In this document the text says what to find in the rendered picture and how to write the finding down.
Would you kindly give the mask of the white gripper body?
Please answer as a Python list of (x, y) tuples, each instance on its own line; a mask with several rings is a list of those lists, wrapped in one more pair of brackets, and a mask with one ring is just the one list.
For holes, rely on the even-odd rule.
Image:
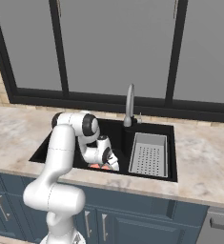
[(107, 166), (113, 171), (119, 170), (118, 158), (114, 154), (108, 158)]

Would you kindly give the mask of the orange bar soap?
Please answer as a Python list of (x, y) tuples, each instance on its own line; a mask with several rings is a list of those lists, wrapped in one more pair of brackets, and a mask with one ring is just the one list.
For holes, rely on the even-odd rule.
[(92, 169), (100, 169), (100, 170), (110, 170), (111, 167), (108, 164), (89, 164), (88, 168), (92, 168)]

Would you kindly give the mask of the black kitchen sink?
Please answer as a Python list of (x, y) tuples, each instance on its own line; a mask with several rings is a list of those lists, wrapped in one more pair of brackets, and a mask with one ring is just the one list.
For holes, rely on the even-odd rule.
[[(151, 178), (163, 181), (177, 181), (177, 167), (175, 159), (175, 143), (174, 143), (174, 129), (173, 126), (134, 123), (131, 127), (126, 128), (123, 126), (122, 121), (98, 119), (100, 133), (106, 135), (112, 144), (112, 152), (118, 158), (119, 170), (107, 170), (107, 173), (116, 173), (128, 176)], [(132, 153), (132, 144), (134, 136), (137, 132), (160, 134), (167, 136), (168, 146), (168, 176), (166, 178), (159, 176), (147, 176), (137, 173), (130, 173), (130, 159)]]

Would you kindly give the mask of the grey sink tap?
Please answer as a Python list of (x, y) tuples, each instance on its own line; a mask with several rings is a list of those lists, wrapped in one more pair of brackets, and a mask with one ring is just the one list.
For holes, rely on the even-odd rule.
[(130, 84), (127, 93), (126, 99), (126, 112), (123, 120), (123, 125), (125, 127), (130, 127), (132, 125), (133, 116), (133, 108), (134, 108), (134, 84)]

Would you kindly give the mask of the blue cabinet door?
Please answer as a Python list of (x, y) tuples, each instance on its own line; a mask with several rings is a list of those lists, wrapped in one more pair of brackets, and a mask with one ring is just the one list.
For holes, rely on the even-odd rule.
[[(107, 241), (103, 240), (102, 216), (108, 215)], [(101, 244), (182, 244), (185, 232), (175, 224), (133, 214), (97, 211)]]
[(3, 195), (2, 204), (3, 204), (5, 212), (10, 214), (10, 220), (7, 222), (0, 210), (0, 235), (10, 237), (10, 238), (24, 240), (23, 233), (17, 223), (17, 220), (14, 216), (14, 213), (12, 211), (12, 208), (10, 206), (10, 203), (9, 203), (6, 195), (4, 193), (0, 193), (0, 195)]
[[(92, 229), (91, 237), (87, 237), (86, 224), (85, 224), (85, 211), (89, 211), (90, 228)], [(74, 217), (75, 227), (86, 240), (86, 244), (97, 244), (97, 230), (96, 230), (96, 217), (95, 210), (91, 207), (85, 207), (79, 214)]]

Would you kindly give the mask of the grey perforated drain basket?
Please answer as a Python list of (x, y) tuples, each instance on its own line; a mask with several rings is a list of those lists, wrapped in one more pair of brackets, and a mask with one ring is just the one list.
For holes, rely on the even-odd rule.
[(137, 132), (132, 144), (130, 173), (168, 176), (167, 136)]

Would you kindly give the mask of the blue false drawer front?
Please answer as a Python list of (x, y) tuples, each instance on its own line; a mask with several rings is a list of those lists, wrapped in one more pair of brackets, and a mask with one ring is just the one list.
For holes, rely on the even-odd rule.
[(176, 202), (157, 197), (83, 187), (87, 203), (114, 210), (173, 219)]

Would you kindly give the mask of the black framed window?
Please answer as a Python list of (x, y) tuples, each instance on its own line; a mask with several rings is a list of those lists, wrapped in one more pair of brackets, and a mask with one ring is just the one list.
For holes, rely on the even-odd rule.
[[(138, 97), (135, 99), (134, 109), (137, 112), (149, 116), (224, 123), (224, 103), (176, 100), (173, 98), (188, 2), (189, 0), (178, 0), (173, 33), (173, 48), (165, 96), (162, 98)], [(51, 14), (51, 33), (54, 37), (54, 53), (57, 58), (61, 89), (59, 91), (50, 91), (19, 88), (16, 86), (0, 25), (0, 72), (11, 104), (89, 109), (101, 112), (123, 112), (126, 103), (126, 97), (124, 95), (91, 94), (69, 90), (60, 17), (57, 15), (56, 0), (49, 0), (48, 10)]]

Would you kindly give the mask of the grey dishwasher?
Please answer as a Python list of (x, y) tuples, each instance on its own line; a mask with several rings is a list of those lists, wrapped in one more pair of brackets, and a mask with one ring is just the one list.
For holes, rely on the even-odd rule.
[(224, 225), (224, 208), (210, 207), (208, 209), (196, 244), (224, 244), (224, 231), (211, 228), (211, 217), (216, 223)]

